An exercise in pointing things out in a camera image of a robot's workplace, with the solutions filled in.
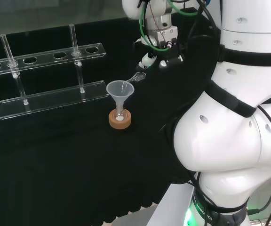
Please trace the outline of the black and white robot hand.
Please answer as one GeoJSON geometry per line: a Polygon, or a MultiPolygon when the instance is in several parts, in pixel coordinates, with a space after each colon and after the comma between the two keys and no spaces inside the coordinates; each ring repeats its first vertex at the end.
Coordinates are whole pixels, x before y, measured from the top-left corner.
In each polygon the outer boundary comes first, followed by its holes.
{"type": "Polygon", "coordinates": [[[154,65],[164,69],[183,63],[185,57],[179,49],[176,26],[159,31],[149,30],[148,34],[148,36],[142,36],[135,41],[136,45],[139,44],[147,49],[147,53],[138,63],[140,70],[148,70],[154,65]]]}

